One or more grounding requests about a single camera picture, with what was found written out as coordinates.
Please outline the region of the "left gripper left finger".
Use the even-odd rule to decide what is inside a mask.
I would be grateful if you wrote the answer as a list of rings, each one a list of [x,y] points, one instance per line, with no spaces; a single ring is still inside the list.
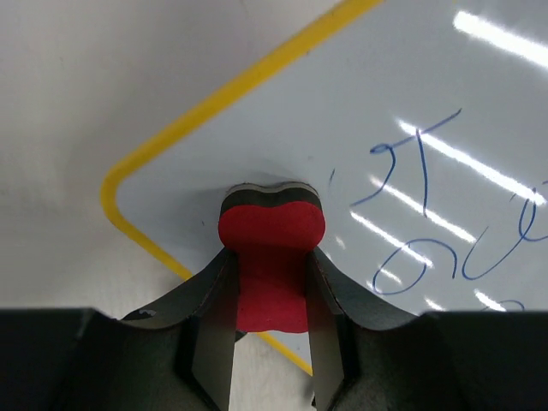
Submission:
[[[122,319],[92,308],[1,312],[4,410],[225,410],[239,282],[221,251]]]

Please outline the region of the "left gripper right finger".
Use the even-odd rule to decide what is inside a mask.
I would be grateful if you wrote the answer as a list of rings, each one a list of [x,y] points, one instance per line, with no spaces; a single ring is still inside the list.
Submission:
[[[544,410],[547,315],[413,315],[362,288],[320,250],[306,305],[319,410]]]

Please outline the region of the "red black whiteboard eraser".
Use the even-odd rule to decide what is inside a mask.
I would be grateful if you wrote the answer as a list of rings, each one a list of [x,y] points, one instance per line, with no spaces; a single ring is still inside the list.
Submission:
[[[237,328],[306,332],[306,260],[325,234],[318,192],[304,182],[236,185],[217,232],[238,260]]]

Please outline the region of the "yellow framed whiteboard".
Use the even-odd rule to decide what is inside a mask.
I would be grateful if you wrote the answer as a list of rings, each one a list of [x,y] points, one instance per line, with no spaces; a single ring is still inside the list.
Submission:
[[[119,162],[107,218],[181,277],[236,184],[308,183],[389,303],[547,308],[547,4],[345,1]]]

